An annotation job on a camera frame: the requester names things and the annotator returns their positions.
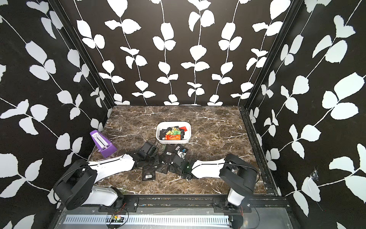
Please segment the black tea bag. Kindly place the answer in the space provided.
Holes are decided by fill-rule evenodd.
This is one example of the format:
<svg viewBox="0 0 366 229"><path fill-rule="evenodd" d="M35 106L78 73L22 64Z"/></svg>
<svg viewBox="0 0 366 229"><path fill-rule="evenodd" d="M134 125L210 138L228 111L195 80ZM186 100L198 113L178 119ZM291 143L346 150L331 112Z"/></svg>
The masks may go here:
<svg viewBox="0 0 366 229"><path fill-rule="evenodd" d="M162 129L162 130L160 130L159 138L160 138L160 139L165 138L165 136L167 135L167 133L168 133L169 131L171 131L171 128L170 128L170 127L169 127L169 128L167 128L167 129Z"/></svg>
<svg viewBox="0 0 366 229"><path fill-rule="evenodd" d="M156 172L163 174L167 174L169 170L170 170L170 164L164 164L164 163L159 164L155 169Z"/></svg>
<svg viewBox="0 0 366 229"><path fill-rule="evenodd" d="M189 149L184 147L181 144L176 145L166 145L163 151L163 156L169 159L172 159L175 155L178 155L181 159L185 159L186 154L188 153Z"/></svg>
<svg viewBox="0 0 366 229"><path fill-rule="evenodd" d="M156 179L155 167L143 167L142 170L142 181L149 181Z"/></svg>

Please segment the small red tea bag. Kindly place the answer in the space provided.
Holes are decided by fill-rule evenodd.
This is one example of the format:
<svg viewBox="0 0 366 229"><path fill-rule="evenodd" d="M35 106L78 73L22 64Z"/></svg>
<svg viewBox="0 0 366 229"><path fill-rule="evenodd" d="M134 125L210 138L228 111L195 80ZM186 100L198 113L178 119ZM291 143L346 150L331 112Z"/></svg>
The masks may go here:
<svg viewBox="0 0 366 229"><path fill-rule="evenodd" d="M181 135L166 135L166 140L181 140Z"/></svg>

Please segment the green tea bag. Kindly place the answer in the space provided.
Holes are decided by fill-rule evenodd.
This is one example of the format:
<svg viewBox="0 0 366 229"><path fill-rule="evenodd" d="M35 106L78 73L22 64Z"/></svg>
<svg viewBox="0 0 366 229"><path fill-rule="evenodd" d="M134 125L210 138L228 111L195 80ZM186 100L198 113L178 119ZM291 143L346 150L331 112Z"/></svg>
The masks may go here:
<svg viewBox="0 0 366 229"><path fill-rule="evenodd" d="M171 131L169 131L169 132L167 133L167 135L181 135L182 133L184 133L184 131L183 131L183 130L180 130L179 128L173 127L173 128L171 129Z"/></svg>

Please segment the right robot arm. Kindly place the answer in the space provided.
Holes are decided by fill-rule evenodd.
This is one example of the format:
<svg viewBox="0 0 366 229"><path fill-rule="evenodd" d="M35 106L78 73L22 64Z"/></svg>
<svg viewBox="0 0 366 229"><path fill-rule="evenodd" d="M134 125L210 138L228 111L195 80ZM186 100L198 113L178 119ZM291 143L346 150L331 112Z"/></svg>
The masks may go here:
<svg viewBox="0 0 366 229"><path fill-rule="evenodd" d="M224 181L230 188L226 199L213 199L213 207L224 212L237 211L245 197L253 195L255 185L261 177L256 167L233 154L214 161L187 161L174 156L170 165L172 172L187 180L219 178Z"/></svg>

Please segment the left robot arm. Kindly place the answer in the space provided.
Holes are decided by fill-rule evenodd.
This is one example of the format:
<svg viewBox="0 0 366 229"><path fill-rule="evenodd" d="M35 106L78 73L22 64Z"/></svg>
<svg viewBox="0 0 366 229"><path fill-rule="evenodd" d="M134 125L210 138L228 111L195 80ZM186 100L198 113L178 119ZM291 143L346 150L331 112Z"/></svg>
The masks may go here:
<svg viewBox="0 0 366 229"><path fill-rule="evenodd" d="M122 209L125 206L124 195L117 188L101 187L96 183L134 168L155 167L159 162L158 150L156 145L147 141L139 150L118 157L92 162L77 160L55 183L53 198L67 210L82 205L99 205L104 212Z"/></svg>

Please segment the black tea bag top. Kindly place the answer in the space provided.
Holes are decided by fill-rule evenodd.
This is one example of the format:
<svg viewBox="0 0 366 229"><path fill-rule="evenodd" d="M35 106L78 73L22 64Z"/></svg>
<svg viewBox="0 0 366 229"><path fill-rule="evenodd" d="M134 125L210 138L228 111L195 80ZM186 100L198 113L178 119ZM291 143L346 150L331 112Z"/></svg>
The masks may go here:
<svg viewBox="0 0 366 229"><path fill-rule="evenodd" d="M181 144L176 145L166 145L163 151L163 156L169 159L172 159L175 155L178 155L181 159L185 159L186 154L188 153L189 149L184 147Z"/></svg>

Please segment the white storage box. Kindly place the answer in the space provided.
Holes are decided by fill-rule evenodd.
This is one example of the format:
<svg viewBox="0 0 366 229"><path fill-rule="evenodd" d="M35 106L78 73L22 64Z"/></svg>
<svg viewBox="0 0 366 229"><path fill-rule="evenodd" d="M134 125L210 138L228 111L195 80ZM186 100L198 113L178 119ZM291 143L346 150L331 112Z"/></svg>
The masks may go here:
<svg viewBox="0 0 366 229"><path fill-rule="evenodd" d="M161 144L186 144L192 136L188 122L162 122L157 126L156 138Z"/></svg>

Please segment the purple metronome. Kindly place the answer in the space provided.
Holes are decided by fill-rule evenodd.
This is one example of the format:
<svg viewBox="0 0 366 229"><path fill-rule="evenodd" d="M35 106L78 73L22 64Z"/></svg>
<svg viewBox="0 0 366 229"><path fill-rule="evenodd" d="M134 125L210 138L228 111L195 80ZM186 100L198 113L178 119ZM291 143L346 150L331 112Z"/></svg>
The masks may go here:
<svg viewBox="0 0 366 229"><path fill-rule="evenodd" d="M90 132L90 136L92 137L95 145L97 146L98 151L104 158L107 158L117 152L117 147L106 138L100 131L93 130Z"/></svg>

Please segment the small circuit board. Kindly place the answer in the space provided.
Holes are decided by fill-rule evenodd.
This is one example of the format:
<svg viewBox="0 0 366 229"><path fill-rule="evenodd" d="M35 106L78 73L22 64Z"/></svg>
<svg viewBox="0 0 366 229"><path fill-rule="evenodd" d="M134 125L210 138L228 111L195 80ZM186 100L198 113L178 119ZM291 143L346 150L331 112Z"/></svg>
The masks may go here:
<svg viewBox="0 0 366 229"><path fill-rule="evenodd" d="M110 215L106 219L106 223L108 225L124 224L126 219L127 219L126 215Z"/></svg>

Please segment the white perforated strip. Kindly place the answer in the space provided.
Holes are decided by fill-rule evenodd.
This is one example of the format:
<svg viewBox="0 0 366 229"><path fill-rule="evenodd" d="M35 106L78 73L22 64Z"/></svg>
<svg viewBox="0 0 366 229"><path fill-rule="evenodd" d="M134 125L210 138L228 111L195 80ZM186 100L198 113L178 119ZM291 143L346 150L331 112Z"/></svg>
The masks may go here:
<svg viewBox="0 0 366 229"><path fill-rule="evenodd" d="M67 215L62 224L65 225L105 225L110 215ZM129 215L121 225L159 225L159 226L229 226L228 216L217 215Z"/></svg>

